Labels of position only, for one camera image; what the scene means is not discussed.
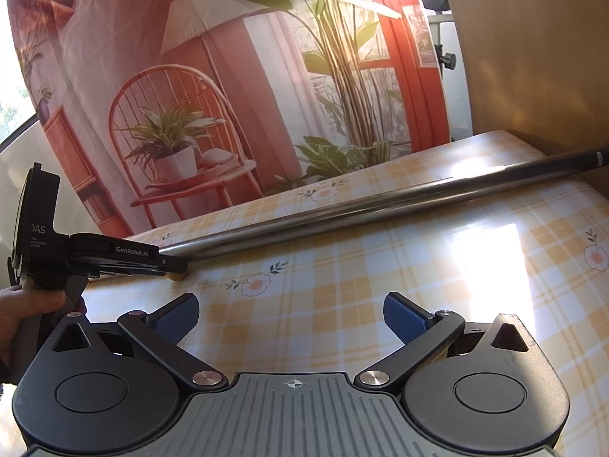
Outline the person's left hand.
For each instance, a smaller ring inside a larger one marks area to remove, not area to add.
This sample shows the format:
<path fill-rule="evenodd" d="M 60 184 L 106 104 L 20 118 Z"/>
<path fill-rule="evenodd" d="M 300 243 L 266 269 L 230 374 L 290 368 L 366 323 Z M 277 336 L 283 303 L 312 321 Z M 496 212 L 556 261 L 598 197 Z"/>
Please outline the person's left hand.
<path fill-rule="evenodd" d="M 13 338 L 16 336 L 21 320 L 59 310 L 65 300 L 66 295 L 62 290 L 45 291 L 22 286 L 1 290 L 1 361 L 5 366 L 10 365 Z"/>

